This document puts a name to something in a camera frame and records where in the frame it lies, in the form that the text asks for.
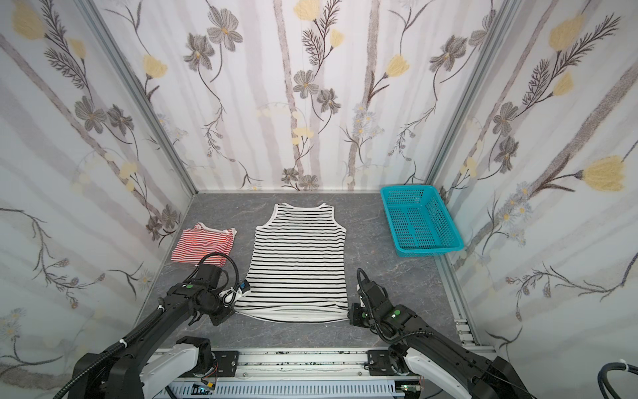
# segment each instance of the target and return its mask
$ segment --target folded red striped garment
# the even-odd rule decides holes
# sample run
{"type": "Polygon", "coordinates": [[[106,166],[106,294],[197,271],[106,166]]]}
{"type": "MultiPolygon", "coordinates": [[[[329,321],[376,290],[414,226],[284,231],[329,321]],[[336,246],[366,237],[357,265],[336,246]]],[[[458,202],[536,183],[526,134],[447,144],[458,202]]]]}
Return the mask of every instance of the folded red striped garment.
{"type": "MultiPolygon", "coordinates": [[[[178,263],[198,263],[201,258],[211,252],[222,252],[228,255],[233,248],[235,229],[215,230],[197,223],[192,229],[184,229],[170,260],[178,263]]],[[[226,259],[212,256],[205,264],[224,266],[226,259]]]]}

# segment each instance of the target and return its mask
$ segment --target wall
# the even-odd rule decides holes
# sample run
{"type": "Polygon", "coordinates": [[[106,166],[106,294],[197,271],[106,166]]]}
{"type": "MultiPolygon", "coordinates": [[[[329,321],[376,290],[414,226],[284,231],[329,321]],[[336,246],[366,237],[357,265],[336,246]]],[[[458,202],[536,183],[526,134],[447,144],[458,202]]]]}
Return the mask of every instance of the wall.
{"type": "Polygon", "coordinates": [[[189,195],[72,2],[0,21],[0,391],[51,397],[130,330],[189,195]]]}
{"type": "Polygon", "coordinates": [[[421,182],[500,2],[96,4],[199,189],[286,191],[421,182]]]}
{"type": "Polygon", "coordinates": [[[637,5],[523,2],[436,179],[478,333],[539,398],[638,364],[637,5]]]}

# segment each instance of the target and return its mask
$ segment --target gray marble table surface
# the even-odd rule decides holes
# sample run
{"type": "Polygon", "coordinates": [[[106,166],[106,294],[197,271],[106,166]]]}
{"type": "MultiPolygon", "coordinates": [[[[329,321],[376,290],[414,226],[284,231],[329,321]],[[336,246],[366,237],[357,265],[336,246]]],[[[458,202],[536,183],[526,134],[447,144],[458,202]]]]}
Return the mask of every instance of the gray marble table surface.
{"type": "MultiPolygon", "coordinates": [[[[335,207],[335,219],[348,229],[345,270],[350,303],[359,300],[356,293],[356,270],[361,267],[370,279],[387,289],[393,304],[411,308],[441,334],[459,342],[454,318],[433,258],[401,258],[396,255],[380,194],[198,194],[181,227],[190,228],[203,222],[213,229],[237,229],[230,256],[237,263],[241,278],[244,278],[253,253],[255,227],[266,223],[274,205],[281,202],[300,207],[313,207],[325,202],[335,207]]],[[[142,316],[145,317],[157,307],[157,297],[165,296],[173,284],[182,281],[192,270],[191,264],[172,263],[168,260],[151,289],[142,316]]],[[[218,327],[214,327],[207,317],[202,317],[200,322],[190,327],[185,322],[170,335],[162,347],[171,347],[184,335],[209,338],[213,348],[386,346],[370,331],[350,326],[347,321],[289,324],[266,322],[235,314],[218,327]]]]}

